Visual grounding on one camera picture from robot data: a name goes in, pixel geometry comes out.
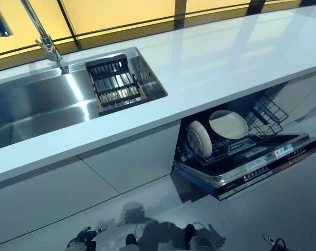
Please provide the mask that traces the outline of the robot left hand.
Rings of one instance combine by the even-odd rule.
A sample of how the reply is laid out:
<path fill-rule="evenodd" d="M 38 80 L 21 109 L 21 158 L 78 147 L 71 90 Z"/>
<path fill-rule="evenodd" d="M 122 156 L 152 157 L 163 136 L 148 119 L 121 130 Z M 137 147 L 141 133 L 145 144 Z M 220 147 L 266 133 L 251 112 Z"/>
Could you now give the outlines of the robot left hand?
<path fill-rule="evenodd" d="M 84 229 L 82 229 L 75 238 L 71 239 L 67 247 L 70 247 L 73 243 L 78 243 L 78 242 L 83 242 L 87 244 L 88 242 L 91 242 L 98 234 L 106 231 L 108 226 L 103 225 L 102 227 L 96 229 L 96 230 L 91 230 L 91 227 L 88 226 Z"/>

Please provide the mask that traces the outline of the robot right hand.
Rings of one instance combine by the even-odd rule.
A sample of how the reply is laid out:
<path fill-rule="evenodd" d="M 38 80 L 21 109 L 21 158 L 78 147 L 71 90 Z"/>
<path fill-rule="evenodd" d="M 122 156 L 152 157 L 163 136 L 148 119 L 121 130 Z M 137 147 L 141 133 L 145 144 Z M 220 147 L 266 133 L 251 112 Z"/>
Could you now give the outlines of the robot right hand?
<path fill-rule="evenodd" d="M 286 243 L 282 238 L 278 238 L 274 240 L 266 234 L 263 234 L 262 238 L 271 246 L 270 251 L 286 251 L 287 250 Z"/>

